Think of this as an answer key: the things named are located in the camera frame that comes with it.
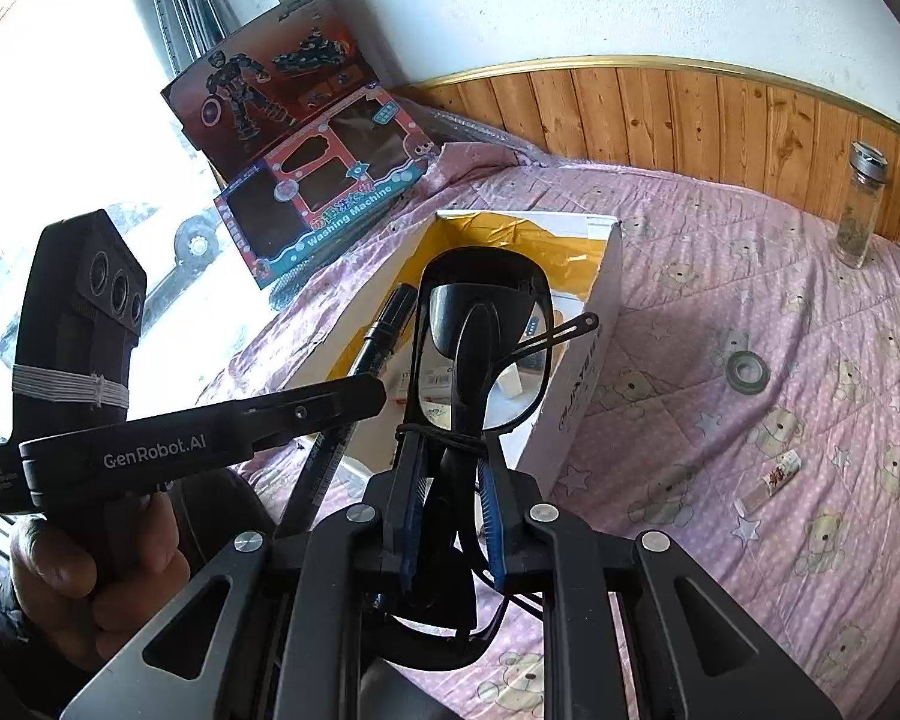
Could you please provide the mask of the person's left hand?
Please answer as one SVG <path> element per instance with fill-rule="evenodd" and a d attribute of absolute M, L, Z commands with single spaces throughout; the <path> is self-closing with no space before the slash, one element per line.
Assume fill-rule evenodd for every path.
<path fill-rule="evenodd" d="M 29 518 L 13 534 L 11 575 L 22 611 L 83 670 L 102 667 L 190 580 L 169 496 L 151 497 L 131 536 L 134 571 L 98 583 L 91 555 L 59 528 Z"/>

